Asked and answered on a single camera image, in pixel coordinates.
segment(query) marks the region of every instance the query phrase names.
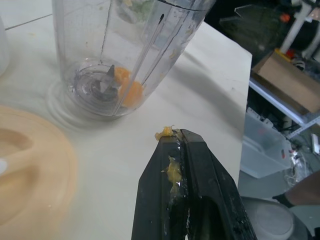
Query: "white table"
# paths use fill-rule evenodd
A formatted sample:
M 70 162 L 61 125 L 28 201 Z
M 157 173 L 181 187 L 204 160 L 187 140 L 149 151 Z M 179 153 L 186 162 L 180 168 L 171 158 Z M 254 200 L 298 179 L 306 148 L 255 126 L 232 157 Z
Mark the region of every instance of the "white table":
M 14 19 L 2 18 L 7 24 Z M 14 27 L 7 36 L 12 59 L 0 77 L 0 104 L 53 122 L 78 156 L 77 191 L 56 239 L 131 238 L 138 180 L 156 148 L 154 134 L 163 126 L 200 134 L 238 182 L 252 57 L 206 23 L 141 108 L 81 128 L 56 121 L 46 105 L 49 86 L 60 81 L 52 17 Z

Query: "black plastic tool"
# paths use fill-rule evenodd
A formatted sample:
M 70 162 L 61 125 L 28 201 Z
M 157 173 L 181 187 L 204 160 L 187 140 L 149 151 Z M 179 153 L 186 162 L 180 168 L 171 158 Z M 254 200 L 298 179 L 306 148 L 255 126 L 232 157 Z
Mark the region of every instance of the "black plastic tool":
M 159 140 L 139 180 L 131 240 L 256 240 L 234 180 L 206 142 L 176 133 Z

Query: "orange fruit chunk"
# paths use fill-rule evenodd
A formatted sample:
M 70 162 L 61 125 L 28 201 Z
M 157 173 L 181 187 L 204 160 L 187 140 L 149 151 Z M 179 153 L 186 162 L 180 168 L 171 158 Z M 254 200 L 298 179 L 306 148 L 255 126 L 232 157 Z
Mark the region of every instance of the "orange fruit chunk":
M 119 98 L 124 97 L 124 94 L 127 91 L 127 88 L 129 87 L 129 83 L 130 83 L 129 78 L 123 81 L 122 86 L 118 93 Z M 136 105 L 138 105 L 142 100 L 143 91 L 144 91 L 144 88 L 142 87 L 141 83 L 138 81 L 134 81 L 122 102 L 122 106 L 127 108 L 133 108 Z
M 125 80 L 129 80 L 130 74 L 131 72 L 124 67 L 116 66 L 114 68 L 114 78 L 119 84 L 123 84 Z

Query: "metal shelf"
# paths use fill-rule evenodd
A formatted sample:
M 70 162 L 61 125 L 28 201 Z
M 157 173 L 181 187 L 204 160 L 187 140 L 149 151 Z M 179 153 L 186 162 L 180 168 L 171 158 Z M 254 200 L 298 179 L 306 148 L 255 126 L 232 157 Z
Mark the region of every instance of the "metal shelf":
M 298 135 L 299 133 L 311 127 L 312 125 L 320 123 L 320 111 L 316 113 L 307 113 L 306 115 L 301 115 L 297 113 L 290 105 L 283 102 L 272 92 L 270 92 L 264 86 L 255 81 L 252 77 L 250 77 L 249 86 L 253 90 L 255 90 L 259 95 L 261 95 L 264 99 L 266 99 L 269 103 L 271 103 L 281 112 L 283 112 L 286 116 L 291 118 L 295 123 L 299 124 L 300 128 L 286 136 L 288 139 L 293 138 L 294 136 Z

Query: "blender jar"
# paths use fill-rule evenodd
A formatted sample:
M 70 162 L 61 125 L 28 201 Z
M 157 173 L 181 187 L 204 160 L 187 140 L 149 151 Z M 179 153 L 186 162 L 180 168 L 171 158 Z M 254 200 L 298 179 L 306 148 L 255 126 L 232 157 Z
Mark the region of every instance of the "blender jar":
M 60 74 L 87 111 L 137 109 L 177 61 L 215 0 L 52 0 Z

